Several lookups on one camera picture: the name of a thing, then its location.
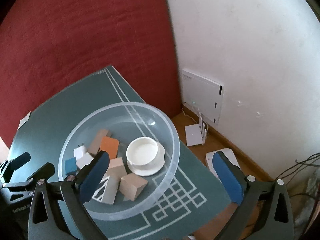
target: white saucer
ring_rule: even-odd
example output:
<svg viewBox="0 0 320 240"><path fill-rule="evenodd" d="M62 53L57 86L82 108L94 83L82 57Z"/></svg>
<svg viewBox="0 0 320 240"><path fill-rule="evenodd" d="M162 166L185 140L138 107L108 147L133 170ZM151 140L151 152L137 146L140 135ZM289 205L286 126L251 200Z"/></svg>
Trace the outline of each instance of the white saucer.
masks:
<svg viewBox="0 0 320 240"><path fill-rule="evenodd" d="M153 175L157 173L159 170L161 170L161 168L164 165L165 150L160 143L157 142L157 144L158 144L159 151L156 157L154 158L154 160L151 163L143 166L135 166L130 162L127 162L127 165L130 171L132 171L134 174L138 176L145 177L145 176Z"/></svg>

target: blue block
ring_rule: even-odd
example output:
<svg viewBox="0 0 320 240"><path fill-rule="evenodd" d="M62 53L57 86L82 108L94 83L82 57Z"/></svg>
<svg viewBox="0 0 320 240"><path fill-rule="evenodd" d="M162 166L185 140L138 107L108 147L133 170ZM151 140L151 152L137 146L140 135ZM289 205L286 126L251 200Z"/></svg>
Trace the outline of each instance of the blue block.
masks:
<svg viewBox="0 0 320 240"><path fill-rule="evenodd" d="M76 157L68 159L64 162L64 169L66 171L66 175L75 175L77 173L78 167L76 165Z"/></svg>

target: orange block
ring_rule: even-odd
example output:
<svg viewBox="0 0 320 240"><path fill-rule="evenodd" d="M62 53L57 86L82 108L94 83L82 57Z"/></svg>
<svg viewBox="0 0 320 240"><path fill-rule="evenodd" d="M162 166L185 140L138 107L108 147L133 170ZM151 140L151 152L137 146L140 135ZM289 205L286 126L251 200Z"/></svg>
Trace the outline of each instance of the orange block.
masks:
<svg viewBox="0 0 320 240"><path fill-rule="evenodd" d="M103 137L101 140L100 150L109 154L110 159L117 158L119 141L110 137Z"/></svg>

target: white wall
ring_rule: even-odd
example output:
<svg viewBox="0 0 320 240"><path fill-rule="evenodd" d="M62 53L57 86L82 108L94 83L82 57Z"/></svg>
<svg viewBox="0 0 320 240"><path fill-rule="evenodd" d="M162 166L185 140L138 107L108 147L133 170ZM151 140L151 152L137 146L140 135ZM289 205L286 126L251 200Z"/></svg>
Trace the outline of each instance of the white wall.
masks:
<svg viewBox="0 0 320 240"><path fill-rule="evenodd" d="M305 0L168 3L180 70L224 84L220 133L272 177L320 152L320 23Z"/></svg>

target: wooden block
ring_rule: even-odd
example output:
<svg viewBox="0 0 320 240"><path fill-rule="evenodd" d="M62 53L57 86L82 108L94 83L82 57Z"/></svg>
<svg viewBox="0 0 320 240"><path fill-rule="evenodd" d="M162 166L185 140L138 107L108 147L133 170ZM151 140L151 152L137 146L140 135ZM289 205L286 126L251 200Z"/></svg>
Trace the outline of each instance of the wooden block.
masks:
<svg viewBox="0 0 320 240"><path fill-rule="evenodd" d="M101 144L101 140L103 137L111 136L111 132L109 130L106 129L101 129L97 132L95 138L93 139L92 143L90 144L89 148L88 148L88 152L92 154L92 156L95 156L98 153L100 144Z"/></svg>
<svg viewBox="0 0 320 240"><path fill-rule="evenodd" d="M120 157L110 160L109 168L104 177L113 176L120 181L125 175L127 175L127 172L125 170L122 158Z"/></svg>
<svg viewBox="0 0 320 240"><path fill-rule="evenodd" d="M110 137L103 137L101 140L100 150L109 154L110 160L117 158L119 141Z"/></svg>
<svg viewBox="0 0 320 240"><path fill-rule="evenodd" d="M83 166L89 164L93 160L93 157L90 155L90 153L86 153L83 155L83 157L76 161L76 165L79 169L82 169Z"/></svg>
<svg viewBox="0 0 320 240"><path fill-rule="evenodd" d="M113 205L119 187L119 179L113 176L108 176L102 179L101 182L103 182L103 185L94 192L92 198L96 201ZM97 197L103 188L104 190L102 195Z"/></svg>
<svg viewBox="0 0 320 240"><path fill-rule="evenodd" d="M146 179L130 173L121 178L119 190L126 198L134 201L147 184Z"/></svg>
<svg viewBox="0 0 320 240"><path fill-rule="evenodd" d="M81 145L73 150L73 157L75 157L76 160L80 160L86 152L87 148L84 145Z"/></svg>
<svg viewBox="0 0 320 240"><path fill-rule="evenodd" d="M64 162L64 170L65 170L67 176L76 175L78 168L76 165L76 158L75 157L68 159Z"/></svg>

